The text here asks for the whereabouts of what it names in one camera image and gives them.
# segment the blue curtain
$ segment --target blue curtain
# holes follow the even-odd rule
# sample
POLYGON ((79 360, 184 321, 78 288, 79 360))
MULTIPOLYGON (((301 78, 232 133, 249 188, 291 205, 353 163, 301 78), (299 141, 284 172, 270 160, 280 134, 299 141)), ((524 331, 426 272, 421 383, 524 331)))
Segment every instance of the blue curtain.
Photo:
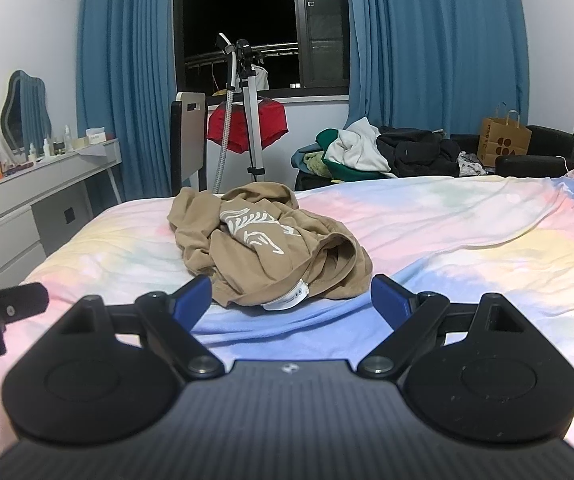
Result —
MULTIPOLYGON (((171 191, 169 114, 176 97, 171 12, 172 0, 81 2, 78 135, 100 126, 116 135, 126 200, 171 191)), ((112 195, 105 175, 88 189, 90 195, 112 195)))
POLYGON ((526 123, 521 0, 350 0, 348 123, 474 134, 500 102, 526 123))
POLYGON ((41 152, 42 141, 46 137, 51 137, 51 121, 47 113, 45 83, 39 77, 30 77, 22 70, 17 72, 16 77, 20 81, 20 117, 22 119, 24 152, 25 154, 29 153, 31 143, 37 152, 41 152))

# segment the wavy mirror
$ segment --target wavy mirror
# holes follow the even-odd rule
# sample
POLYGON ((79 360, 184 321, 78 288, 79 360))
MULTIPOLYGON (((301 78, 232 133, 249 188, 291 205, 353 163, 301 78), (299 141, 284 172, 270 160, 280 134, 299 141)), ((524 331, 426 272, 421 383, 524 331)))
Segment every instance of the wavy mirror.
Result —
POLYGON ((11 74, 0 126, 4 140, 13 153, 29 153, 30 143, 38 153, 42 152, 44 139, 51 137, 51 121, 42 79, 31 77, 23 70, 11 74))

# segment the tissue box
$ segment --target tissue box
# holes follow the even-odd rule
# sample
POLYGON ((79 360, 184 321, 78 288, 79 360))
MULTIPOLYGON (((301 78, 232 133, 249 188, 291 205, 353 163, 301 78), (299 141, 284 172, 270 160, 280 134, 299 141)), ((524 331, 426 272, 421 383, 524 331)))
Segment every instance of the tissue box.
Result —
POLYGON ((102 128, 87 128, 87 129, 84 131, 84 134, 85 134, 86 136, 90 136, 90 135, 93 135, 93 134, 103 134, 103 133, 104 133, 104 126, 103 126, 102 128))
POLYGON ((101 134, 91 134, 87 135, 90 144, 100 144, 101 142, 106 142, 107 134, 105 132, 101 134))
POLYGON ((89 138, 88 137, 80 137, 78 139, 71 140, 71 147, 74 150, 82 150, 89 146, 89 138))

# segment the tie-dye bedsheet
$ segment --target tie-dye bedsheet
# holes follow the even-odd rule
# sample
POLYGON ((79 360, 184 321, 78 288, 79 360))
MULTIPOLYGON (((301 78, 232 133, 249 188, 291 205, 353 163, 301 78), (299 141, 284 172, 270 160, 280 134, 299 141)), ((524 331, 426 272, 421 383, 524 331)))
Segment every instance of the tie-dye bedsheet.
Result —
MULTIPOLYGON (((412 291, 475 302, 506 295, 574 365, 574 171, 557 179, 422 177, 357 182, 298 195, 302 208, 336 218, 368 250, 374 272, 412 291)), ((10 325, 6 371, 85 294, 127 303, 191 279, 166 222, 171 199, 103 213, 28 281, 51 298, 45 314, 10 325)), ((286 312, 212 306, 194 334, 227 365, 236 358, 346 358, 355 365, 390 329, 369 295, 307 300, 286 312)), ((574 446, 574 422, 567 434, 574 446)), ((0 452, 14 441, 0 406, 0 452)))

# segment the black jacket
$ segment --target black jacket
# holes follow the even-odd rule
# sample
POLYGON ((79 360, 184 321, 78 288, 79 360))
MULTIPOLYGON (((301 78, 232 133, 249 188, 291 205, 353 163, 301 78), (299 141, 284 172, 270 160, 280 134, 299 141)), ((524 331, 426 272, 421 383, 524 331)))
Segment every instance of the black jacket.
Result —
POLYGON ((459 175, 460 147, 454 140, 413 128, 381 126, 379 131, 376 146, 394 175, 459 175))

